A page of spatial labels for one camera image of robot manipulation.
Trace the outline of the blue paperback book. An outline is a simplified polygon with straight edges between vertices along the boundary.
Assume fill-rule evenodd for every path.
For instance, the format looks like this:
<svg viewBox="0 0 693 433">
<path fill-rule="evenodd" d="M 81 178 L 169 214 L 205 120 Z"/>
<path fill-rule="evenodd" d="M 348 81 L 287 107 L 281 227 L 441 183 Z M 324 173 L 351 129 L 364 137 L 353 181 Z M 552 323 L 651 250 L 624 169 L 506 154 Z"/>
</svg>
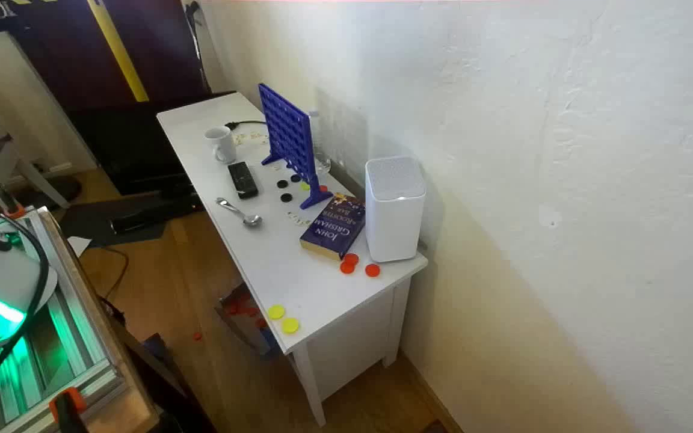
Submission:
<svg viewBox="0 0 693 433">
<path fill-rule="evenodd" d="M 353 194 L 335 194 L 301 235 L 302 247 L 341 259 L 366 224 L 366 206 Z"/>
</svg>

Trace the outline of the white side table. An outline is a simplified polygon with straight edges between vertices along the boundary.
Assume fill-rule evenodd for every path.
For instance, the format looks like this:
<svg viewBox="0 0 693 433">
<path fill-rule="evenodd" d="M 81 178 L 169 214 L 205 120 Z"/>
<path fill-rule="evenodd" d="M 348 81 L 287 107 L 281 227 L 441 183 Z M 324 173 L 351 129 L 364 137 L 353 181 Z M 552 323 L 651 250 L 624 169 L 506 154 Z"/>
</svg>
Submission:
<svg viewBox="0 0 693 433">
<path fill-rule="evenodd" d="M 302 208 L 306 188 L 292 183 L 292 171 L 281 160 L 262 163 L 270 144 L 259 117 L 262 112 L 244 94 L 225 94 L 157 116 L 212 226 L 272 326 L 276 347 L 292 361 L 313 419 L 324 424 L 322 402 L 327 396 L 370 366 L 395 363 L 412 277 L 428 259 L 416 252 L 412 259 L 383 264 L 379 277 L 367 277 L 370 256 L 364 237 L 351 244 L 358 254 L 353 274 L 341 274 L 335 256 L 306 250 L 301 232 L 322 205 Z M 213 158 L 205 137 L 206 129 L 234 120 L 239 120 L 234 129 L 236 155 L 247 163 L 258 183 L 258 194 L 251 199 L 236 194 L 228 169 Z M 246 214 L 259 214 L 262 226 L 244 226 L 236 214 L 216 205 L 219 197 Z M 287 316 L 301 319 L 295 335 L 281 332 L 283 316 L 270 319 L 268 309 L 275 303 L 287 307 Z"/>
</svg>

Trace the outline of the white square bin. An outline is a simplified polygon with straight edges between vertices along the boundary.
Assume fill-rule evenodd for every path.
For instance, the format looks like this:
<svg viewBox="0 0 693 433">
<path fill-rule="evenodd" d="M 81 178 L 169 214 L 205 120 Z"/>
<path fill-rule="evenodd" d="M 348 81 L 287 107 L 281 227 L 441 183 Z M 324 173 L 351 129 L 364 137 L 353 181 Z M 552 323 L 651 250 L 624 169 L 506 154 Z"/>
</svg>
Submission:
<svg viewBox="0 0 693 433">
<path fill-rule="evenodd" d="M 375 262 L 416 254 L 426 183 L 412 155 L 383 155 L 366 163 L 366 242 Z"/>
</svg>

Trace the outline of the red game disc front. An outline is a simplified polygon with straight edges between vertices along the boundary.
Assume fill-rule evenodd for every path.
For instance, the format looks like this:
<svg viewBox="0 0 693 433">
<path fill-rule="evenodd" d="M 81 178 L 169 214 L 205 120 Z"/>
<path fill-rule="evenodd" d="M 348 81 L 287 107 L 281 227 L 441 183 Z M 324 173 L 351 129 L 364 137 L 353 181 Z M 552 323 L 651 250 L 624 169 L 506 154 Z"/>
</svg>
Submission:
<svg viewBox="0 0 693 433">
<path fill-rule="evenodd" d="M 379 277 L 379 264 L 366 264 L 367 277 Z"/>
</svg>

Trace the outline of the blue connect four grid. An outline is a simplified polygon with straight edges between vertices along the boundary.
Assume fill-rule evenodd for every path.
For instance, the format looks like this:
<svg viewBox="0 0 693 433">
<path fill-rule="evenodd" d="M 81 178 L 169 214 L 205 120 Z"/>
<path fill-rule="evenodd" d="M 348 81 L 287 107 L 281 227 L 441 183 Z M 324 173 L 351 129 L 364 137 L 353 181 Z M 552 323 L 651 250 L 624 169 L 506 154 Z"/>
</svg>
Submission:
<svg viewBox="0 0 693 433">
<path fill-rule="evenodd" d="M 270 137 L 265 163 L 283 160 L 308 184 L 308 197 L 301 202 L 302 208 L 319 205 L 327 193 L 319 188 L 316 171 L 310 117 L 272 86 L 259 83 L 258 92 Z"/>
</svg>

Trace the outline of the metal spoon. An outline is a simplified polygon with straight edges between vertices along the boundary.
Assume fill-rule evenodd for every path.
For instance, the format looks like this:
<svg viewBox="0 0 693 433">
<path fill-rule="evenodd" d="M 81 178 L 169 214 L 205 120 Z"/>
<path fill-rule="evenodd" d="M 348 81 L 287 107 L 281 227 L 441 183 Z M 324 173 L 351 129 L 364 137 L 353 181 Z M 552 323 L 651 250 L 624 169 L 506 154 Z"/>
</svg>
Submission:
<svg viewBox="0 0 693 433">
<path fill-rule="evenodd" d="M 244 226 L 247 226 L 247 227 L 259 227 L 262 226 L 262 217 L 259 214 L 246 214 L 244 208 L 230 205 L 225 197 L 219 197 L 216 205 L 224 206 L 225 212 L 236 214 L 244 220 Z"/>
</svg>

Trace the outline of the black remote control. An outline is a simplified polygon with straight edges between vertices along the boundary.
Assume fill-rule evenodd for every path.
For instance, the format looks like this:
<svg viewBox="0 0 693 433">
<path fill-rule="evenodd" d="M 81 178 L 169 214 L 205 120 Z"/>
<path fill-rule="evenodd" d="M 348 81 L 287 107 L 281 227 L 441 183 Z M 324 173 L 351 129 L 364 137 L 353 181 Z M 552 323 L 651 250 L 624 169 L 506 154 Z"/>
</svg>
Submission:
<svg viewBox="0 0 693 433">
<path fill-rule="evenodd" d="M 251 199 L 251 197 L 258 194 L 256 178 L 252 178 L 252 173 L 251 173 L 251 169 L 247 169 L 246 160 L 230 163 L 230 166 L 228 166 L 228 175 L 230 175 L 234 188 L 236 188 L 236 193 L 239 193 L 240 199 Z"/>
</svg>

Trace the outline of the yellow game disc upper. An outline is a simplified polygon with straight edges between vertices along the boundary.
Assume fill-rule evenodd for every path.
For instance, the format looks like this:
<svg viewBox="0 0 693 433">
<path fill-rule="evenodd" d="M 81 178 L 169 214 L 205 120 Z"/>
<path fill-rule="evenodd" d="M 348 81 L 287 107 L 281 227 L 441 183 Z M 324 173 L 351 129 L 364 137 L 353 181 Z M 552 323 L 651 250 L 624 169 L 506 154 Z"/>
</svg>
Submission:
<svg viewBox="0 0 693 433">
<path fill-rule="evenodd" d="M 270 306 L 268 309 L 270 319 L 281 319 L 287 316 L 287 307 L 281 303 Z"/>
</svg>

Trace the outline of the yellow game disc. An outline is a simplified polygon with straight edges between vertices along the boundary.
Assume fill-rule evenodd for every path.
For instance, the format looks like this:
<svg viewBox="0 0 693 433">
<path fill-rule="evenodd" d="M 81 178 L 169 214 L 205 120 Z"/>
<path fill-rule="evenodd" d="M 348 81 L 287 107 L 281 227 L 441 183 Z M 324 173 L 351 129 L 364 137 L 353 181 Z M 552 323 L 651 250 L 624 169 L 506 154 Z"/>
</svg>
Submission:
<svg viewBox="0 0 693 433">
<path fill-rule="evenodd" d="M 283 316 L 281 319 L 281 332 L 283 335 L 295 335 L 301 330 L 301 319 L 298 316 Z"/>
<path fill-rule="evenodd" d="M 268 309 L 270 319 L 281 319 L 287 316 L 287 307 L 281 303 L 270 306 Z"/>
</svg>

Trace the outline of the yellow game disc lower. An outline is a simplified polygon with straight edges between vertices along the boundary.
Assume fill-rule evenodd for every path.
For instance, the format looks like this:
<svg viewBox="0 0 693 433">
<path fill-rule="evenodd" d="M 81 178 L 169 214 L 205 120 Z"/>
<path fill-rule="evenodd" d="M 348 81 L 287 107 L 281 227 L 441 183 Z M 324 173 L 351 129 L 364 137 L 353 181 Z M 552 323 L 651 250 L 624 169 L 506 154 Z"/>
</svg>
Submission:
<svg viewBox="0 0 693 433">
<path fill-rule="evenodd" d="M 283 335 L 295 335 L 301 330 L 301 319 L 298 316 L 283 316 L 281 319 L 281 332 Z"/>
</svg>

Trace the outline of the yellow pole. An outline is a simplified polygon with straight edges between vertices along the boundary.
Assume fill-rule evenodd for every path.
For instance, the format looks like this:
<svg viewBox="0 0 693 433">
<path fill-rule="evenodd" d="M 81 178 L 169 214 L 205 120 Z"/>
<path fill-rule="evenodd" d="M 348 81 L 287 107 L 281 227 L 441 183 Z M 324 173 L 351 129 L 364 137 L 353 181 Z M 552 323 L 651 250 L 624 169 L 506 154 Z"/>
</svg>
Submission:
<svg viewBox="0 0 693 433">
<path fill-rule="evenodd" d="M 144 81 L 139 78 L 139 72 L 138 72 L 138 68 L 134 68 L 134 63 L 132 63 L 132 58 L 129 58 L 129 52 L 121 39 L 118 29 L 115 29 L 115 23 L 112 23 L 112 16 L 106 9 L 106 1 L 103 0 L 87 0 L 87 5 L 91 9 L 91 16 L 94 16 L 106 45 L 110 47 L 110 55 L 112 55 L 132 98 L 138 104 L 150 100 Z"/>
</svg>

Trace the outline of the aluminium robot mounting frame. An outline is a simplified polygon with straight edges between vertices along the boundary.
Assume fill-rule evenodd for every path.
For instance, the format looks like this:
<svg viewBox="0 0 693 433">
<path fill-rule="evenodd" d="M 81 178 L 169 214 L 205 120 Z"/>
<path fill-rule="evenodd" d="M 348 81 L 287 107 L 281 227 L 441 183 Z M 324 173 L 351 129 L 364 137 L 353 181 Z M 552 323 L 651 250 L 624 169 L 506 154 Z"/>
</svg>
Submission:
<svg viewBox="0 0 693 433">
<path fill-rule="evenodd" d="M 147 433 L 162 410 L 87 285 L 73 247 L 44 208 L 17 224 L 58 274 L 49 300 L 0 347 L 0 433 L 56 433 L 50 398 L 75 387 L 88 433 Z"/>
</svg>

